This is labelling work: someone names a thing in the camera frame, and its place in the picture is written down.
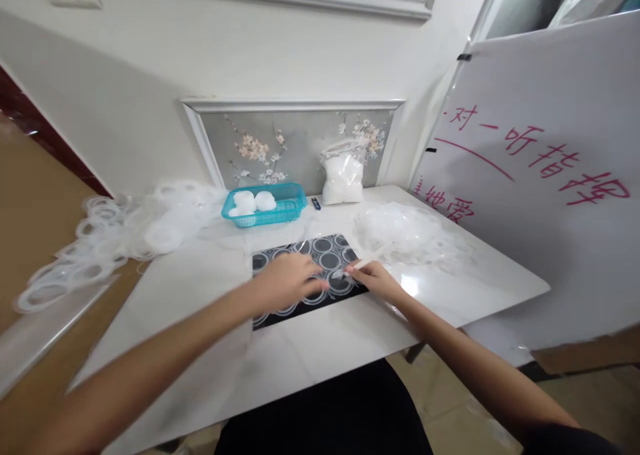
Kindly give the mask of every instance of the tile floor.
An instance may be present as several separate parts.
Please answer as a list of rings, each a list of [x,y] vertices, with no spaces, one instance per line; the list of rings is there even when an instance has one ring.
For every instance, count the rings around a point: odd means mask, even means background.
[[[522,447],[496,423],[452,371],[423,350],[413,365],[404,352],[387,357],[405,383],[435,455],[519,454]],[[640,453],[640,370],[626,366],[539,384],[582,427]],[[220,424],[188,435],[175,455],[213,455]],[[147,450],[141,455],[160,455]]]

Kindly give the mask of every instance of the cherry blossom painting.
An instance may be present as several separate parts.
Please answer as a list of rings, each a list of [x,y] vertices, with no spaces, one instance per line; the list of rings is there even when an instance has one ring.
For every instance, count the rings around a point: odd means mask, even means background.
[[[265,111],[242,111],[235,105],[225,110],[220,103],[214,111],[197,114],[206,137],[201,147],[210,147],[212,177],[218,175],[227,189],[295,182],[307,195],[317,195],[325,182],[320,152],[344,138],[362,137],[368,141],[363,186],[371,187],[379,180],[402,102],[346,103],[344,109],[339,104],[308,110],[296,105],[289,111],[276,111],[272,105]]]

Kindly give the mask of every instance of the person's leg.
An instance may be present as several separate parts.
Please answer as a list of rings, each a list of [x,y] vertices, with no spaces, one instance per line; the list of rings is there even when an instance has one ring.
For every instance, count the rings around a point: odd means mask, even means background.
[[[265,448],[278,454],[432,453],[411,396],[386,360],[230,419],[215,453]]]

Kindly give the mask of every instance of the table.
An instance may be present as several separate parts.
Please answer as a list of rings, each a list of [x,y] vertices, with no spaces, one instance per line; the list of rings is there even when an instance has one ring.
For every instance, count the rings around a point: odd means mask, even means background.
[[[365,202],[428,208],[396,186],[368,188]],[[356,253],[353,216],[359,204],[315,211],[292,223],[251,229],[223,221],[198,240],[155,260],[79,372],[84,380],[119,354],[222,296],[251,276],[251,254],[265,248],[342,233]],[[394,267],[405,290],[456,327],[549,290],[543,280],[443,217],[477,249],[480,277],[425,267]],[[105,454],[132,454],[226,420],[419,340],[406,321],[363,294],[252,332],[250,322],[208,350]]]

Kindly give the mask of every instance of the white wall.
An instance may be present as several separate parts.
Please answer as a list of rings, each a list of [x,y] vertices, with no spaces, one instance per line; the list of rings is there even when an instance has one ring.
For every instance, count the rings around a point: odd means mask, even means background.
[[[434,84],[483,0],[436,0],[424,24],[243,0],[101,2],[0,0],[0,63],[109,191],[132,193],[208,179],[177,102],[188,95],[407,98],[386,180],[407,186]]]

